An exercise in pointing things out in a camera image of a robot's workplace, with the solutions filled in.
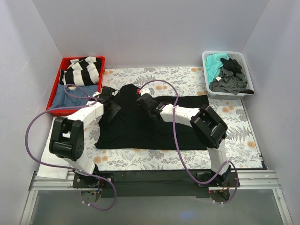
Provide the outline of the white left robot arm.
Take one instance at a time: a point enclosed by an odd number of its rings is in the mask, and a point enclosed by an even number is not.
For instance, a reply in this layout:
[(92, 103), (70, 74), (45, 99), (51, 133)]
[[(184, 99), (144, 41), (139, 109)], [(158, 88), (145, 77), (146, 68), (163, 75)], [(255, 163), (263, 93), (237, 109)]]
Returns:
[(104, 86), (95, 92), (85, 107), (67, 117), (57, 117), (52, 126), (49, 151), (67, 161), (80, 174), (88, 187), (99, 184), (99, 169), (84, 153), (84, 130), (97, 118), (113, 120), (121, 107), (113, 101), (115, 89)]

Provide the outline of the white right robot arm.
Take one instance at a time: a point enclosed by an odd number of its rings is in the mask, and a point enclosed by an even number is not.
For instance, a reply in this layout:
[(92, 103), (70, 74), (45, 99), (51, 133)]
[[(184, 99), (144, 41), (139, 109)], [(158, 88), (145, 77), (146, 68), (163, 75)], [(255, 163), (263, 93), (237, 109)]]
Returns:
[[(149, 116), (161, 119), (164, 122), (172, 122), (177, 153), (184, 169), (193, 181), (202, 186), (211, 183), (217, 186), (227, 184), (231, 172), (230, 162), (227, 160), (225, 151), (228, 126), (211, 106), (203, 105), (201, 108), (186, 108), (178, 106), (178, 100), (179, 97), (176, 97), (173, 104), (158, 103), (149, 93), (144, 93), (140, 95), (137, 102)], [(196, 137), (207, 148), (211, 162), (211, 178), (208, 181), (197, 180), (188, 170), (177, 140), (177, 123), (191, 127)]]

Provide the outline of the black t-shirt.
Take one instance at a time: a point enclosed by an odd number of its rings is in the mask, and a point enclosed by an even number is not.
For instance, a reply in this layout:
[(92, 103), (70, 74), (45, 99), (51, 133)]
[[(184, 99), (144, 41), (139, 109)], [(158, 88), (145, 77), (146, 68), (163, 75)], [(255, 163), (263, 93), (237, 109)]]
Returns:
[[(121, 107), (112, 121), (100, 119), (100, 137), (97, 149), (149, 149), (176, 150), (172, 122), (150, 119), (138, 105), (138, 87), (127, 84), (121, 87), (114, 102)], [(179, 97), (178, 106), (200, 108), (208, 105), (207, 95)], [(189, 126), (176, 123), (180, 150), (206, 150)]]

